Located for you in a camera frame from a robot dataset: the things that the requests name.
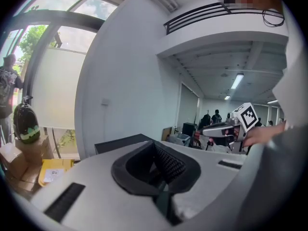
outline tree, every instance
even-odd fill
[[[19,76],[21,76],[21,69],[20,69],[20,66],[15,65],[15,66],[13,66],[13,69],[18,73]]]
[[[43,35],[46,28],[47,26],[45,25],[33,26],[27,31],[19,43],[19,47],[24,54],[21,58],[18,59],[19,61],[24,63],[26,60],[30,60],[36,44],[38,43],[38,40]],[[55,47],[56,41],[53,40],[50,45]]]

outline person in black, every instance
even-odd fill
[[[11,142],[11,121],[9,115],[13,112],[14,89],[21,89],[23,82],[18,73],[13,70],[16,56],[10,54],[3,58],[3,66],[0,67],[0,125],[5,142]]]
[[[206,126],[210,125],[210,122],[211,122],[211,116],[209,114],[206,114],[201,119],[201,122],[199,124],[199,128],[198,129],[202,129],[203,127],[206,127]]]
[[[219,110],[215,110],[215,115],[212,116],[211,123],[215,124],[219,122],[221,122],[221,116],[219,114]]]
[[[259,120],[259,121],[255,124],[255,127],[260,127],[260,126],[262,126],[261,118],[259,117],[258,120]]]

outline cardboard box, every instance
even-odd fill
[[[31,177],[32,179],[38,178],[38,175]],[[40,185],[36,182],[26,182],[16,179],[9,172],[5,173],[5,180],[8,185],[18,194],[30,200],[32,196],[40,189]]]
[[[24,154],[12,143],[7,143],[0,147],[0,156],[10,174],[16,179],[20,179],[28,168]]]
[[[42,166],[30,165],[21,180],[28,183],[37,183],[41,168]]]
[[[15,138],[15,145],[24,153],[26,161],[32,165],[41,166],[42,159],[53,159],[49,138],[46,135],[41,135],[37,141],[31,144],[24,144]]]

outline wall outlet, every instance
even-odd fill
[[[109,104],[110,104],[110,99],[108,99],[108,98],[103,98],[102,99],[102,105],[108,106]]]

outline green foliage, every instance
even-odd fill
[[[15,71],[17,71],[17,73],[18,73],[18,75],[19,75],[19,76],[21,75],[21,69],[20,69],[20,66],[15,65],[15,66],[13,66],[13,69],[14,69]]]
[[[58,142],[59,147],[65,147],[70,142],[76,143],[75,130],[67,130]]]
[[[47,26],[40,25],[40,26],[33,26],[31,27],[23,36],[22,40],[19,43],[19,47],[23,52],[23,56],[18,60],[21,62],[25,62],[26,60],[30,60],[31,55],[35,49],[38,40],[43,35],[44,31],[46,30]],[[52,47],[55,47],[56,41],[52,41],[50,43]]]

